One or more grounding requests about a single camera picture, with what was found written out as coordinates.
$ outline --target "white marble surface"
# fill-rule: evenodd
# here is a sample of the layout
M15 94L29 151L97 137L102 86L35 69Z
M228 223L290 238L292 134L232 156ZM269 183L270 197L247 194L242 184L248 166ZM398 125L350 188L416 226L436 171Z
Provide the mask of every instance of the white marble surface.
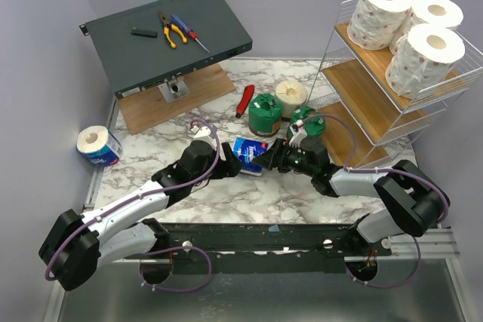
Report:
M132 192L154 172L176 161L192 140L187 130L192 118L203 117L214 123L221 142L233 144L237 136L272 140L261 139L249 131L248 111L242 118L235 118L245 86L255 84L255 94L272 93L280 81L297 79L310 92L318 65L316 61L227 60L221 66L235 84L236 92L137 135L129 134L119 114L114 134L123 145L124 154L116 165L104 169L96 207ZM330 93L325 81L318 81L311 99ZM278 136L285 136L286 127L282 126ZM404 156L414 159L412 149ZM265 170L262 176L240 174L234 179L211 181L208 187L153 216L165 222L353 222L382 206L373 198L322 196L307 176Z

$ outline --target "yellow-handled pliers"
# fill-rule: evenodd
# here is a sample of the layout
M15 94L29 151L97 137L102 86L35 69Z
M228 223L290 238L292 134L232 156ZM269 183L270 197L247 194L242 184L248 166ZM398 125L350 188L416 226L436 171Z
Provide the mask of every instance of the yellow-handled pliers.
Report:
M188 39L184 36L183 32L175 25L173 24L170 20L165 17L165 15L159 11L158 12L159 19L161 20L161 23L163 23L163 33L165 34L165 39L166 42L171 46L171 48L175 49L176 45L175 43L171 40L171 37L169 35L169 30L172 29L176 33L178 33L183 40L183 43L188 43Z

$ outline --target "green can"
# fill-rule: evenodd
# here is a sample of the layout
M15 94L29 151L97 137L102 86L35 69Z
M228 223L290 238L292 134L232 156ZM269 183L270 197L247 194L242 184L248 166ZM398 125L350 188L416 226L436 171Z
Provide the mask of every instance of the green can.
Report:
M271 94L259 94L250 102L248 126L257 136L273 136L280 129L281 103Z
M303 120L310 115L316 114L317 111L312 107L302 106L297 111L294 112L290 120L291 124L294 124L298 120ZM307 132L307 136L320 136L325 130L325 117L315 117L312 120L307 121L303 128ZM291 140L293 134L290 128L287 129L287 140Z

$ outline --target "screwdriver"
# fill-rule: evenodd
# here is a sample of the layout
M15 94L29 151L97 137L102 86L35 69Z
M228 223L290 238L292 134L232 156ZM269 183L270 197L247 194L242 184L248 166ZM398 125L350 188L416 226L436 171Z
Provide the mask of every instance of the screwdriver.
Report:
M210 51L199 41L198 36L193 32L193 29L190 29L176 14L171 15L171 22L176 24L178 28L181 28L193 41L197 41L205 51L210 53Z

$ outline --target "wooden shelf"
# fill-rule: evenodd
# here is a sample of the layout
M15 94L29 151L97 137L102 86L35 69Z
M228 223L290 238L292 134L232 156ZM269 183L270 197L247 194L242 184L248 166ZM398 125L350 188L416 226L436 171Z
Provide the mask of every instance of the wooden shelf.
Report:
M220 64L184 76L189 94L167 103L158 87L117 100L131 135L204 105L235 90Z
M369 51L367 49L360 48L356 43L349 39L349 36L347 35L348 25L349 23L337 24L335 26L335 30L337 31L339 36L345 41L345 43L350 47L350 49L357 55L357 58L359 58L359 60L363 62L363 64L374 74L376 81L379 82L379 85L384 89L384 92L392 99L394 104L396 104L401 111L404 110L406 107L408 107L411 100L405 97L398 96L398 94L391 89L386 81L386 69L391 62L392 57L394 57L391 51L389 50L389 48L384 48L378 51ZM455 71L451 71L445 79L450 79L456 76L457 73ZM467 82L463 79L455 81L455 83L456 82L459 82L458 84L454 85L456 89L468 86Z
M371 145L368 138L364 135L361 128L356 124L354 118L352 118L347 112L341 102L322 107L319 111L321 113L337 116L354 130L357 139L357 149L355 150L355 155L349 163L349 166L356 166L372 150L373 145ZM327 124L324 133L321 135L321 140L331 155L332 160L334 160L334 163L342 166L352 151L352 139L342 124L331 118L326 118L325 121ZM386 150L384 150L382 146L378 146L368 157L366 157L364 164L370 164L381 158L386 158L387 156Z
M323 69L325 77L340 95L350 112L364 128L373 144L378 143L394 124L400 112L394 107L387 95L377 86L358 60L350 60ZM403 115L400 126L426 116L423 110ZM425 118L427 124L431 118Z

